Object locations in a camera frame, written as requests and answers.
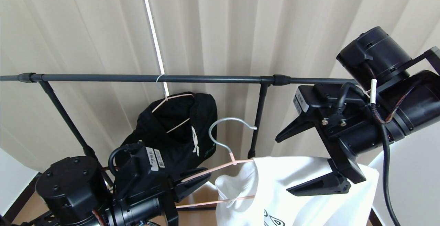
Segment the curtain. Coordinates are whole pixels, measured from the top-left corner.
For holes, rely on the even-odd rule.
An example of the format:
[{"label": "curtain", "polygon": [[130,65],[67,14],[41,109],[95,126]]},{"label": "curtain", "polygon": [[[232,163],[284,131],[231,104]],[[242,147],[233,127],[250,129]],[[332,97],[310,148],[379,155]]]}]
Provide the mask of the curtain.
[{"label": "curtain", "polygon": [[[1,0],[1,74],[159,74],[143,0]],[[381,26],[415,57],[440,45],[440,0],[149,0],[166,74],[349,78],[335,57]],[[429,68],[422,62],[410,71]],[[102,163],[137,115],[163,97],[154,83],[53,82]],[[169,83],[170,93],[214,96],[218,118],[254,123],[259,86]],[[316,130],[275,143],[298,114],[296,85],[269,87],[256,148],[261,156],[327,157]],[[1,148],[38,171],[81,148],[38,84],[1,83]],[[222,123],[218,140],[246,158],[252,130]],[[377,151],[359,157],[369,163]],[[212,167],[228,161],[218,148]]]}]

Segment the brown floor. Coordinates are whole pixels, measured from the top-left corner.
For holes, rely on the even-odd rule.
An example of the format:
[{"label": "brown floor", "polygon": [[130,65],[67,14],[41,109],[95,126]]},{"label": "brown floor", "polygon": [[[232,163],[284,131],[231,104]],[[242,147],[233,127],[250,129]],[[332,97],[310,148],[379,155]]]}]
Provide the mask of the brown floor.
[{"label": "brown floor", "polygon": [[[218,198],[217,191],[209,185],[203,185],[199,190],[195,191],[189,197],[184,199],[179,204],[194,204],[205,201],[216,201]],[[28,222],[47,212],[48,208],[42,199],[34,193],[29,199],[20,213],[17,215],[14,224],[20,225],[22,222]],[[151,220],[159,225],[166,225],[164,217],[160,216]],[[193,225],[217,225],[215,211],[196,211],[196,212],[179,212],[179,225],[193,226]]]}]

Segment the clothing rack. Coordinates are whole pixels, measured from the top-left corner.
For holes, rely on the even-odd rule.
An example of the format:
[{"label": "clothing rack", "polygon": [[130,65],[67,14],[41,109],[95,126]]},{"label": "clothing rack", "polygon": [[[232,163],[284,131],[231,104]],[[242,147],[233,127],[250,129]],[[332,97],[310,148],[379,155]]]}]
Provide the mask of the clothing rack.
[{"label": "clothing rack", "polygon": [[[254,126],[257,129],[253,132],[251,147],[248,152],[248,159],[255,157],[256,140],[260,129],[261,116],[263,115],[264,101],[266,99],[267,89],[270,85],[283,86],[288,84],[315,84],[315,83],[346,83],[352,82],[356,84],[354,79],[331,79],[331,78],[293,78],[285,75],[273,76],[193,76],[193,75],[116,75],[116,74],[36,74],[22,73],[14,76],[0,76],[0,82],[20,81],[20,82],[38,82],[50,100],[63,117],[69,129],[72,131],[78,142],[83,148],[84,154],[93,157],[98,161],[95,151],[91,148],[81,133],[76,128],[72,119],[64,109],[63,105],[56,96],[49,82],[195,82],[195,83],[247,83],[260,84],[260,96],[258,98],[258,106],[255,115]],[[110,177],[102,172],[106,182],[113,186]]]}]

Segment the white t-shirt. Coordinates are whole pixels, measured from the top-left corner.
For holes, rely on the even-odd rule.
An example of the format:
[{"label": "white t-shirt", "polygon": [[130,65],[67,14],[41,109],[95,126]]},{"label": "white t-shirt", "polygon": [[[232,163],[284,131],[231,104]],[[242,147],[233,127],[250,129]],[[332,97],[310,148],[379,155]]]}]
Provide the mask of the white t-shirt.
[{"label": "white t-shirt", "polygon": [[366,225],[379,173],[359,166],[366,181],[352,184],[347,194],[294,196],[286,189],[331,172],[326,158],[254,158],[236,177],[216,179],[219,200],[255,195],[218,204],[217,225]]}]

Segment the hanger hook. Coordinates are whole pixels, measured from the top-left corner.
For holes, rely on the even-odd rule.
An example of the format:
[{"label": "hanger hook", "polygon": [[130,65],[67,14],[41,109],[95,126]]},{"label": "hanger hook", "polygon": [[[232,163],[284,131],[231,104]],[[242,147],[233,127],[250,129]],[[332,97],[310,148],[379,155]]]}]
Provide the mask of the hanger hook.
[{"label": "hanger hook", "polygon": [[165,75],[165,74],[160,74],[160,75],[157,77],[157,79],[156,79],[156,87],[157,87],[159,90],[162,90],[162,91],[163,91],[163,93],[164,93],[164,95],[165,95],[165,99],[166,99],[167,96],[166,96],[165,87],[161,88],[161,87],[157,86],[157,85],[159,84],[159,83],[158,83],[159,78],[160,78],[161,76],[163,76],[163,75]]},{"label": "hanger hook", "polygon": [[250,126],[246,121],[244,121],[244,120],[242,120],[242,119],[240,119],[240,118],[235,118],[235,117],[221,118],[220,120],[218,120],[218,121],[212,123],[211,127],[210,127],[209,130],[208,130],[209,138],[211,138],[211,140],[212,140],[214,143],[216,143],[217,145],[225,147],[225,148],[229,151],[230,154],[232,153],[231,148],[229,148],[229,146],[227,146],[227,145],[225,145],[225,144],[222,144],[222,143],[218,142],[218,141],[215,140],[214,137],[212,136],[212,130],[214,129],[214,126],[217,126],[218,123],[223,122],[223,121],[239,121],[239,122],[243,123],[245,126],[247,126],[249,129],[254,129],[254,130],[256,130],[256,126]]}]

